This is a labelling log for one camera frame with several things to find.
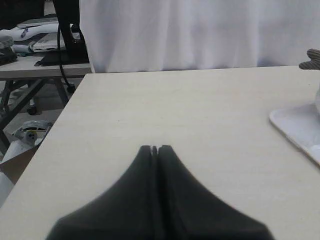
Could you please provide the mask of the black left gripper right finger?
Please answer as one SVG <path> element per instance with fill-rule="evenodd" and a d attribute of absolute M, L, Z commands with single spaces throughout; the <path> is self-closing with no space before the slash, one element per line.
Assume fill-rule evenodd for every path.
<path fill-rule="evenodd" d="M 157 153 L 157 181 L 168 240 L 272 240 L 268 227 L 225 203 L 203 186 L 174 149 Z"/>

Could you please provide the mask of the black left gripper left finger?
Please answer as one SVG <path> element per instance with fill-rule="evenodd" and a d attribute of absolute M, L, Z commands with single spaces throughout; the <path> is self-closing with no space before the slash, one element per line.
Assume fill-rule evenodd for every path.
<path fill-rule="evenodd" d="M 158 240 L 157 149 L 142 146 L 106 192 L 60 218 L 48 240 Z"/>

